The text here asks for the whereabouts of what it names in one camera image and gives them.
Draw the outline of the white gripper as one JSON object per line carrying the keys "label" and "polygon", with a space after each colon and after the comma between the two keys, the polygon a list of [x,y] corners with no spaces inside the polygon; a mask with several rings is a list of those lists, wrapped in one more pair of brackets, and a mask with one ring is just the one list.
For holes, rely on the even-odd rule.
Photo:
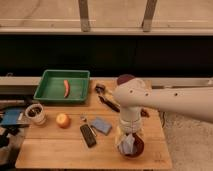
{"label": "white gripper", "polygon": [[142,136],[142,121],[141,119],[125,121],[118,120],[118,126],[115,134],[115,145],[119,146],[122,142],[126,141],[132,147],[136,138],[134,134]]}

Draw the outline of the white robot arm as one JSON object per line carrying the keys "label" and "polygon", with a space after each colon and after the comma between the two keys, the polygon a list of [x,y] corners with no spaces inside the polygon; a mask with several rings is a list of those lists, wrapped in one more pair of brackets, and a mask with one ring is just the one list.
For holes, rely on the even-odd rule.
{"label": "white robot arm", "polygon": [[149,89],[142,79],[121,75],[113,97],[120,105],[117,146],[132,146],[133,134],[141,134],[143,107],[213,123],[213,87]]}

